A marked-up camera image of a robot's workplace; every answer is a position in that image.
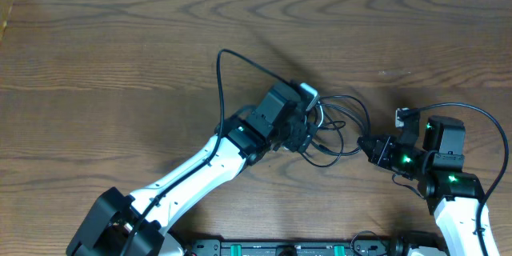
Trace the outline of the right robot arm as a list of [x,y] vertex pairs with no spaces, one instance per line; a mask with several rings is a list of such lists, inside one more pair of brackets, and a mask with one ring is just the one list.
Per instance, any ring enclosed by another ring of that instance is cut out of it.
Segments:
[[422,148],[419,113],[397,110],[401,133],[361,136],[358,145],[370,163],[409,180],[412,191],[426,201],[442,236],[412,232],[400,236],[390,248],[392,255],[497,255],[490,227],[485,193],[475,174],[464,172],[463,147],[466,129],[462,121],[445,116],[429,117]]

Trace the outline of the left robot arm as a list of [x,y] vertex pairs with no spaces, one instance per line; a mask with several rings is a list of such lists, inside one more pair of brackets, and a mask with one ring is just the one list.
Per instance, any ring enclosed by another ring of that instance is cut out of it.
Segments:
[[216,187],[270,150],[303,152],[316,127],[307,115],[319,94],[306,83],[278,82],[258,106],[221,122],[207,144],[163,178],[128,195],[111,187],[94,202],[68,255],[183,255],[171,227]]

